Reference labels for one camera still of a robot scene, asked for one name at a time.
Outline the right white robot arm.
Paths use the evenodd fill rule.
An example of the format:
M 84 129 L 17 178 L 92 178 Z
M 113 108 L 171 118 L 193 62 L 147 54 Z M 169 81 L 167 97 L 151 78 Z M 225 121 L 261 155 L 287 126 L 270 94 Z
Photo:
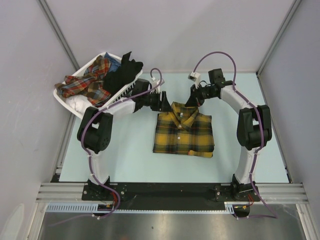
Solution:
M 191 72 L 187 107 L 200 107 L 206 99 L 219 98 L 227 103 L 238 115 L 236 137 L 241 146 L 238 167 L 232 181 L 226 188 L 215 192 L 222 194 L 223 200 L 239 202 L 257 201 L 258 189 L 255 185 L 255 170 L 260 151 L 272 138 L 271 111 L 267 105 L 254 105 L 236 88 L 234 80 L 226 80 L 222 69 L 208 72 L 210 83 L 201 86 L 201 75 Z

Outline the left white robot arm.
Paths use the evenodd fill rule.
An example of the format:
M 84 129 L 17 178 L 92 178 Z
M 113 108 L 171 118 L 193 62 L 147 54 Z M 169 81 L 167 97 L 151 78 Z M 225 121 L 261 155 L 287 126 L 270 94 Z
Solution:
M 99 157 L 99 153 L 110 144 L 115 118 L 133 114 L 142 107 L 149 107 L 155 112 L 171 111 L 166 92 L 160 91 L 160 87 L 165 81 L 162 77 L 159 80 L 155 80 L 155 78 L 152 80 L 153 82 L 149 82 L 139 78 L 128 96 L 120 98 L 101 110 L 95 107 L 88 107 L 85 110 L 77 132 L 77 139 L 88 156 L 90 171 L 88 180 L 90 184 L 94 185 L 93 194 L 100 200 L 107 199 L 110 193 L 113 193 L 114 196 L 117 195 L 116 191 L 107 183 L 109 176 L 100 181 L 94 167 L 94 161 Z

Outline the yellow plaid long sleeve shirt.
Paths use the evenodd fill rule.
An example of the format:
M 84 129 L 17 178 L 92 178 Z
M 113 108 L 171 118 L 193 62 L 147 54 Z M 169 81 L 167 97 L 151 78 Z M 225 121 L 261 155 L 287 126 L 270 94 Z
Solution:
M 215 142 L 212 116 L 198 107 L 173 102 L 172 111 L 157 115 L 152 151 L 157 154 L 213 157 Z

